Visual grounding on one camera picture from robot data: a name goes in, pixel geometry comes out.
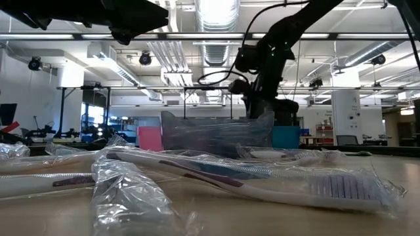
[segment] cable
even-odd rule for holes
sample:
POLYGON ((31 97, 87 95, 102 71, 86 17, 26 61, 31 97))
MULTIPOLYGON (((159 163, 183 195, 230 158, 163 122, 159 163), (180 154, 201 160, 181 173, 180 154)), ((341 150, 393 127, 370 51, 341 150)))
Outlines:
POLYGON ((413 47, 413 54, 414 54, 415 62, 417 62, 417 67, 419 68, 419 71, 420 71, 420 58, 419 58, 419 54, 417 53, 417 47, 415 46, 413 34, 411 34, 410 26, 408 25, 408 22, 406 18, 404 17, 404 15, 402 14, 401 10, 398 9, 398 11, 400 12, 401 19, 404 23, 404 26, 406 27, 409 41, 411 43, 411 46, 413 47))
MULTIPOLYGON (((243 35, 243 40, 242 40, 242 44, 241 44, 241 46, 243 47, 244 45, 245 45, 245 40, 247 39, 247 35, 248 35, 248 33, 249 33, 249 30, 251 29, 251 26, 252 26, 252 24, 254 23, 254 21, 257 19, 257 17, 258 16, 260 16, 262 13, 264 13, 264 12, 266 12, 266 11, 268 11, 268 10, 270 10, 270 9, 273 9, 273 8, 276 8, 276 7, 286 7, 286 6, 290 6, 290 5, 302 5, 302 4, 306 4, 306 3, 310 3, 310 1, 301 1, 301 2, 297 2, 297 3, 280 3, 280 4, 275 4, 275 5, 272 5, 272 6, 269 6, 269 7, 266 7, 266 8, 264 8, 263 10, 260 10, 255 16, 254 16, 254 18, 251 20, 251 22, 248 24, 248 27, 247 27, 247 30, 245 31, 245 34, 243 35)), ((225 81, 225 80, 227 80, 228 78, 229 78, 229 76, 230 76, 230 74, 235 74, 235 75, 239 75, 239 76, 242 76, 242 77, 244 77, 244 78, 246 78, 245 76, 243 76, 242 74, 240 74, 240 73, 237 73, 237 72, 233 72, 232 70, 234 69, 234 67, 235 67, 235 64, 236 64, 236 58, 235 58, 235 61, 234 61, 234 63, 232 64, 232 66, 230 67, 230 69, 228 70, 228 71, 217 71, 217 72, 213 72, 213 73, 209 73, 209 74, 205 74, 205 75, 202 75, 200 78, 198 78, 198 84, 199 85, 203 85, 203 86, 211 86, 211 85, 216 85, 216 84, 218 84, 218 83, 221 83, 221 82, 223 82, 223 81, 225 81), (216 73, 228 73, 228 75, 225 77, 225 78, 223 78, 223 79, 221 79, 221 80, 219 80, 219 81, 217 81, 217 82, 213 82, 213 83, 202 83, 201 81, 203 80, 203 79, 205 79, 206 77, 208 77, 208 76, 210 76, 210 75, 214 75, 214 74, 216 74, 216 73)))

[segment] table surface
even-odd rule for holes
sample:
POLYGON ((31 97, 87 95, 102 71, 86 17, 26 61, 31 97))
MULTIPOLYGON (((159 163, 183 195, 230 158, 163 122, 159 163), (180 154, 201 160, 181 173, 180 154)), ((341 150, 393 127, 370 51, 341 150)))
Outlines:
MULTIPOLYGON (((420 159, 373 156, 371 162, 378 175, 408 190, 396 218, 266 203, 185 180, 160 186, 181 216, 198 213, 199 235, 420 235, 420 159)), ((1 234, 92 235, 92 192, 0 201, 1 234)))

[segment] blue box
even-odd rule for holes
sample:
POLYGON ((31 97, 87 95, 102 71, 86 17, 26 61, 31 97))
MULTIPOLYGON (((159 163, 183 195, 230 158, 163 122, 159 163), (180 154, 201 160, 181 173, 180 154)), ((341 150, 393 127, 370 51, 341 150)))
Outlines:
POLYGON ((273 148, 298 149, 300 137, 300 127, 273 127, 273 148))

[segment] ventilation duct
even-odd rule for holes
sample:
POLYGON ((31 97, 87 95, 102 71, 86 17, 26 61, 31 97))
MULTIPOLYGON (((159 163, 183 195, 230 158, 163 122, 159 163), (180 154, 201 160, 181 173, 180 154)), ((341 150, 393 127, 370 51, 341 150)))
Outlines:
MULTIPOLYGON (((112 47, 103 47, 100 43, 91 43, 87 47, 87 58, 96 58, 100 60, 104 66, 114 71, 122 79, 128 81, 133 86, 146 87, 140 83, 129 69, 125 66, 117 63, 117 52, 112 47)), ((154 92, 152 90, 142 89, 141 90, 145 95, 149 97, 151 101, 162 101, 162 94, 154 92)))
MULTIPOLYGON (((238 24, 240 0, 195 0, 196 19, 199 31, 202 32, 233 32, 238 24)), ((227 45, 204 45, 201 46, 203 57, 203 73, 224 70, 223 66, 228 63, 232 47, 227 45)), ((206 81, 214 82, 226 76, 223 73, 215 74, 206 78, 206 81)), ((207 91, 206 97, 209 102, 221 101, 221 92, 207 91)))
MULTIPOLYGON (((386 42, 372 43, 369 46, 367 46, 366 48, 356 52, 352 56, 349 56, 344 61, 344 65, 346 67, 358 66, 360 64, 363 64, 364 62, 367 62, 367 61, 383 54, 384 52, 386 52, 390 49, 393 49, 393 48, 397 47, 398 45, 401 45, 402 43, 404 43, 404 42, 403 41, 386 41, 386 42)), ((320 67, 316 68, 314 71, 311 71, 306 77, 310 77, 311 75, 314 75, 314 74, 315 75, 321 75, 323 73, 326 73, 330 69, 329 64, 334 63, 336 60, 337 59, 334 59, 334 58, 328 60, 326 62, 328 64, 321 65, 320 67)))

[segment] white column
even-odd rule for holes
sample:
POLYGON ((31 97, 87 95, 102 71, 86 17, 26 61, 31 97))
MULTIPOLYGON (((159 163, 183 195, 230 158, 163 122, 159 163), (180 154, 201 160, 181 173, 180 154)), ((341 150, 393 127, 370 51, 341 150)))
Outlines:
MULTIPOLYGON (((68 65, 65 68, 59 68, 57 71, 58 86, 60 87, 80 87, 83 86, 85 70, 76 65, 68 65)), ((60 107, 62 91, 56 93, 56 109, 54 113, 54 129, 58 130, 60 125, 60 107)), ((81 103, 83 91, 74 90, 64 101, 64 115, 62 132, 68 132, 71 128, 80 131, 81 123, 81 103)))
MULTIPOLYGON (((331 65, 331 86, 333 87, 359 87, 359 72, 357 68, 342 69, 341 72, 333 69, 341 65, 343 59, 338 59, 331 65)), ((334 136, 356 136, 358 143, 363 143, 362 121, 360 118, 360 93, 359 90, 336 90, 332 93, 333 130, 334 136)))

